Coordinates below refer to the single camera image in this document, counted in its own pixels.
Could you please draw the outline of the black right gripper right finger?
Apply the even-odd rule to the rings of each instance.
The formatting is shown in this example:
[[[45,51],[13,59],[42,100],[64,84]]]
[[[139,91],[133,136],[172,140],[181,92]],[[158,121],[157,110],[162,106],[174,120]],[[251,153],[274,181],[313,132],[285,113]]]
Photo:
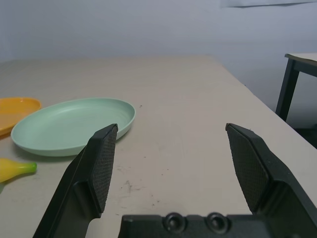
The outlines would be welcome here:
[[[253,131],[228,123],[225,127],[236,176],[252,213],[280,224],[315,225],[317,208],[290,169]]]

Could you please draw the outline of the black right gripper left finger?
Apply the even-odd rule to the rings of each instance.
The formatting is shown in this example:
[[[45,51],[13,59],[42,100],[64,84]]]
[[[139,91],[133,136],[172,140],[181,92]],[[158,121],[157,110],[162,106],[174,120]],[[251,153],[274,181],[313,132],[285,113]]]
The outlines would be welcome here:
[[[94,133],[69,164],[34,233],[36,238],[84,238],[105,210],[118,127]]]

